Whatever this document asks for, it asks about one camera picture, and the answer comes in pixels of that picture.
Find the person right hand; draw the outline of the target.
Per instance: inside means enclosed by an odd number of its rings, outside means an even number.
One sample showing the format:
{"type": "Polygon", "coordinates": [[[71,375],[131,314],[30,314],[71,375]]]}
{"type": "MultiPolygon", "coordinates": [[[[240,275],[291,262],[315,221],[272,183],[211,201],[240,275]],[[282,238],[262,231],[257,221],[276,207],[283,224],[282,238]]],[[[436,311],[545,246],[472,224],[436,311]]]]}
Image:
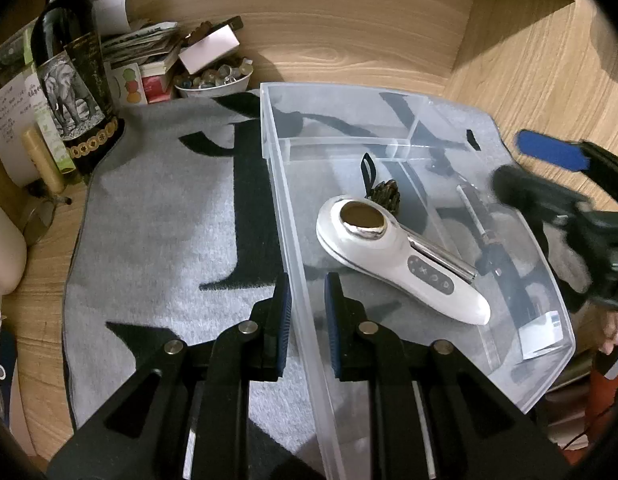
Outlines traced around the person right hand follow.
{"type": "Polygon", "coordinates": [[[618,312],[606,310],[600,315],[601,339],[598,350],[609,356],[618,347],[618,312]]]}

